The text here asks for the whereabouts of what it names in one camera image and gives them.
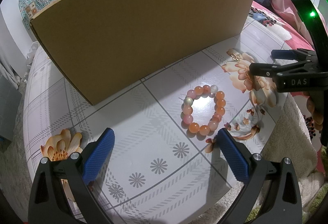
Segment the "bead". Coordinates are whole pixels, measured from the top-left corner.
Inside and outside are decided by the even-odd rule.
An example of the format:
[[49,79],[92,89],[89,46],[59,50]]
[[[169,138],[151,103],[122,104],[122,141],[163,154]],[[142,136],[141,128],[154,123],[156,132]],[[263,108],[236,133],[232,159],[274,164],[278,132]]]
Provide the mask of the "bead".
[[185,97],[185,100],[183,100],[183,103],[184,103],[186,106],[191,106],[193,102],[194,102],[193,99],[192,99],[191,97],[189,97],[189,96],[186,96],[186,97]]
[[226,101],[224,99],[218,99],[216,104],[219,106],[219,107],[224,107],[226,105]]
[[219,91],[215,94],[215,97],[217,100],[223,99],[224,98],[224,92]]
[[210,93],[211,92],[211,87],[209,86],[209,85],[204,85],[203,86],[203,93],[204,94],[208,94],[208,93]]
[[193,112],[193,109],[191,106],[184,106],[182,112],[185,115],[191,115]]
[[208,127],[211,131],[215,131],[218,128],[218,123],[215,121],[210,120],[208,123]]
[[214,113],[213,116],[212,116],[212,120],[219,123],[222,120],[222,116],[220,114]]
[[215,94],[217,91],[219,91],[219,88],[215,84],[211,85],[211,93]]
[[189,132],[191,133],[198,133],[199,131],[199,125],[196,122],[190,123],[189,125]]
[[220,114],[221,116],[223,116],[225,113],[224,107],[217,107],[217,109],[215,111],[217,114]]
[[193,120],[194,120],[194,118],[191,115],[185,115],[183,117],[183,122],[186,124],[192,123]]
[[203,87],[196,86],[195,87],[195,92],[196,92],[196,95],[202,95],[203,94]]
[[187,92],[187,96],[191,97],[192,99],[196,98],[196,92],[195,90],[191,89]]
[[207,125],[202,125],[200,128],[199,128],[199,133],[203,136],[206,136],[208,135],[210,132],[210,129]]

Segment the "brown cardboard panel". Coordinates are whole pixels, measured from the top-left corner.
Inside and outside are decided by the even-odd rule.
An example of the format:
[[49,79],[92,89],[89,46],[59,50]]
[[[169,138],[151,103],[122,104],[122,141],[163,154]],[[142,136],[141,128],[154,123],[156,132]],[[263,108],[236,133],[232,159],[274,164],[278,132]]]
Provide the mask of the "brown cardboard panel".
[[91,103],[241,32],[253,0],[56,0],[31,20]]

